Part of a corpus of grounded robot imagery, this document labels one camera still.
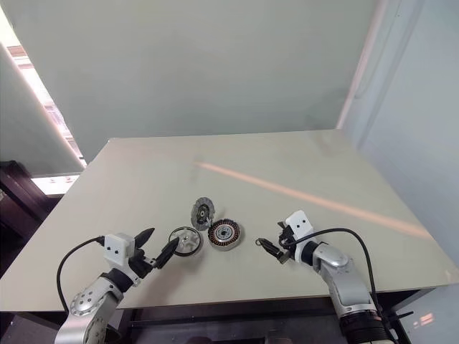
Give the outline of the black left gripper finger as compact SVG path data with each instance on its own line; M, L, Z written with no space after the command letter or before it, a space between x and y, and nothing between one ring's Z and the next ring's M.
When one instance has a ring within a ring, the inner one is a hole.
M135 247L140 249L150 239L154 230L155 230L154 228L149 228L137 234L135 236Z
M179 238L171 240L161 251L160 255L157 256L157 269L162 269L164 265L170 260L175 254L176 248L179 245Z

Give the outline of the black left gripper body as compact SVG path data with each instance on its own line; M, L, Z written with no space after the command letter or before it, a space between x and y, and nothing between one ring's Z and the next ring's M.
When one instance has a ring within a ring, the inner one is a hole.
M142 249L135 248L133 256L128 259L128 265L140 279L143 279L156 267L156 259L146 257Z

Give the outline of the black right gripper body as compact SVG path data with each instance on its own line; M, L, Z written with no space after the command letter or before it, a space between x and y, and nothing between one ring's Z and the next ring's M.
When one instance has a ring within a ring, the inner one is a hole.
M285 264L289 259L295 261L296 240L295 234L289 225L284 231L281 231L278 238L278 243L283 252L283 255L278 259L281 264Z

